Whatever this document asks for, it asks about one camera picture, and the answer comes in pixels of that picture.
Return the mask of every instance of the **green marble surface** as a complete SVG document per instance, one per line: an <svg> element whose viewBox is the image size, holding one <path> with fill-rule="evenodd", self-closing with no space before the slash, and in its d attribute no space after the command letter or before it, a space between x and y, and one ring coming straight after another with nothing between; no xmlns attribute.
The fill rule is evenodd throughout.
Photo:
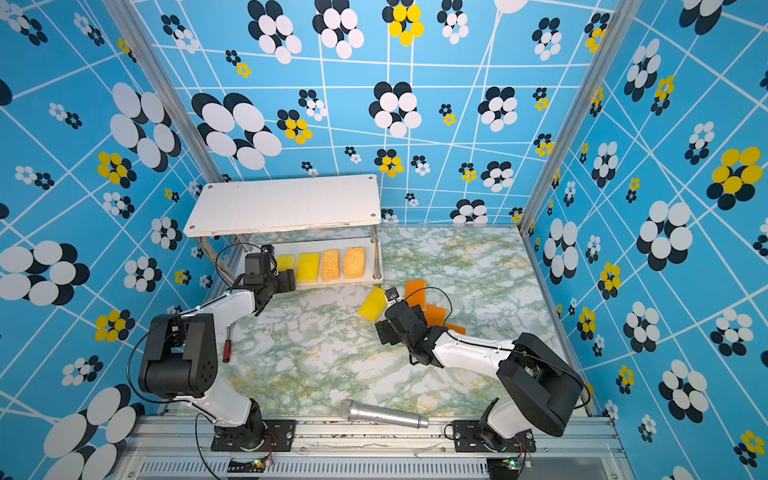
<svg viewBox="0 0 768 480"><path fill-rule="evenodd" d="M281 243L365 237L369 228L259 234ZM405 292L407 280L450 295L449 322L470 336L539 336L563 356L519 233L514 228L380 227L384 281ZM264 415L335 415L345 398L423 415L479 416L497 396L494 378L463 369L411 366L402 345L381 345L373 323L357 314L372 285L276 295L258 317L233 326L232 360L220 375L259 402ZM448 308L437 290L427 303Z"/></svg>

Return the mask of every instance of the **microphone head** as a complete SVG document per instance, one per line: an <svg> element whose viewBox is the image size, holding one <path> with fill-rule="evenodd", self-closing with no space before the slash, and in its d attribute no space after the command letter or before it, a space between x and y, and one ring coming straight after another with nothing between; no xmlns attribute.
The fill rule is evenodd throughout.
<svg viewBox="0 0 768 480"><path fill-rule="evenodd" d="M339 417L349 420L349 417L352 415L352 402L354 400L351 399L344 399L339 402Z"/></svg>

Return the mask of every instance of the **silver microphone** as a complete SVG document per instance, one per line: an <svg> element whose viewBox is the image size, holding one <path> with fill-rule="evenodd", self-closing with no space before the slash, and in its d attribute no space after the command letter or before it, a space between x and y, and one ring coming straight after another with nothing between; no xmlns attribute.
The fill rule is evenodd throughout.
<svg viewBox="0 0 768 480"><path fill-rule="evenodd" d="M400 412L399 410L383 409L373 405L345 399L339 403L339 416L345 420L363 420L365 422L389 423L414 429L425 429L429 419L418 413Z"/></svg>

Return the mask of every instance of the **shelf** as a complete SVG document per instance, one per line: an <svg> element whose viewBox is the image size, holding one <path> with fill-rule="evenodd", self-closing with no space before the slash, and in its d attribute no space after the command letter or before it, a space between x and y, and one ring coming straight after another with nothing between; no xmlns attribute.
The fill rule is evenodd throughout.
<svg viewBox="0 0 768 480"><path fill-rule="evenodd" d="M381 243L371 243L371 237L363 238L344 238L339 240L315 240L310 242L295 242L295 243L274 243L275 255L296 255L296 266L298 266L299 255L301 253L320 253L322 259L322 253L326 250L338 250L339 251L339 272L341 277L338 280L330 282L312 282L312 283L297 283L296 290L307 290L310 288L323 288L326 286L338 286L338 285L350 285L350 284L362 284L362 283L381 283L382 278L378 280L373 279L373 257L376 253L376 248L379 249L379 258L381 258ZM362 247L366 249L366 268L362 272L362 278L348 279L344 278L344 255L348 248ZM243 252L240 257L240 262L237 264L237 271L235 275L240 275L245 271L245 256L248 253ZM320 271L323 271L323 262L320 262Z"/></svg>
<svg viewBox="0 0 768 480"><path fill-rule="evenodd" d="M188 237L381 223L376 175L208 184L184 227Z"/></svg>

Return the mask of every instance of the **floral wallpaper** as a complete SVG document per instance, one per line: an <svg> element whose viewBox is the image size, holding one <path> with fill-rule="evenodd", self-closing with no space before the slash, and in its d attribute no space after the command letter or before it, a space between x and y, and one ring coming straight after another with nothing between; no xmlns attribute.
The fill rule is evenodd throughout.
<svg viewBox="0 0 768 480"><path fill-rule="evenodd" d="M180 229L204 181L101 2L0 20L0 478L104 478L157 411L131 350L212 287Z"/></svg>
<svg viewBox="0 0 768 480"><path fill-rule="evenodd" d="M522 218L617 0L131 4L229 178L376 173L385 223L484 224Z"/></svg>
<svg viewBox="0 0 768 480"><path fill-rule="evenodd" d="M637 478L768 478L766 27L644 0L526 229Z"/></svg>

